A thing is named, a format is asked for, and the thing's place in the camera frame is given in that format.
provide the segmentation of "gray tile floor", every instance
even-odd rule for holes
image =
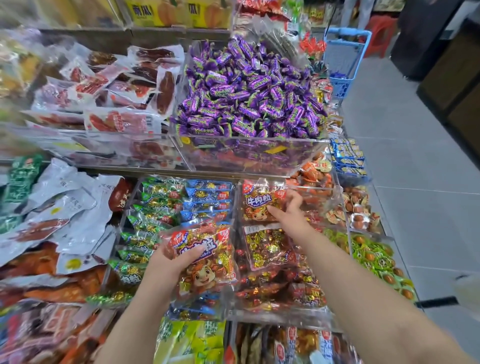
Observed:
[[[480,171],[416,89],[389,59],[367,58],[343,111],[373,178],[372,206],[425,300],[452,295],[455,277],[480,272]],[[480,360],[480,322],[458,306],[425,313]]]

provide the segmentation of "red plastic stool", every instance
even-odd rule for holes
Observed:
[[[387,15],[374,15],[368,22],[367,29],[372,32],[365,57],[380,52],[380,58],[385,57],[388,45],[393,38],[396,19]]]

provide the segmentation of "pumpkin illustration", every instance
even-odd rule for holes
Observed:
[[[212,2],[207,6],[204,13],[205,24],[209,29],[227,28],[230,20],[231,8],[227,5],[226,0],[221,0],[220,5]]]
[[[181,0],[162,0],[157,10],[158,17],[164,26],[183,23],[183,2]]]

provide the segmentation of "blue shopping basket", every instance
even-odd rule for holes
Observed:
[[[340,36],[364,36],[365,43],[339,39]],[[341,77],[329,76],[333,86],[332,98],[341,101],[347,96],[371,37],[372,32],[368,30],[330,27],[326,29],[324,63],[328,67],[329,75],[342,74]]]

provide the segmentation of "person's left hand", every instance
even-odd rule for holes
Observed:
[[[159,247],[148,261],[140,288],[147,286],[148,290],[171,293],[178,283],[180,273],[198,259],[204,251],[203,245],[197,245],[176,258],[170,259],[166,246]]]

